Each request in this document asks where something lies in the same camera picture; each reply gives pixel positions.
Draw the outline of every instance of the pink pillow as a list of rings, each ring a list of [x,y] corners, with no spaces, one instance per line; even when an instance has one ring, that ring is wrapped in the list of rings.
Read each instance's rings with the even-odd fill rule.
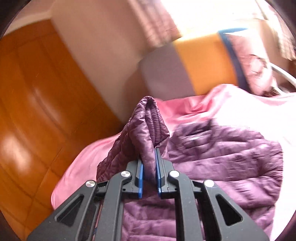
[[[225,33],[238,57],[251,91],[263,95],[269,91],[274,77],[259,34],[252,29]]]

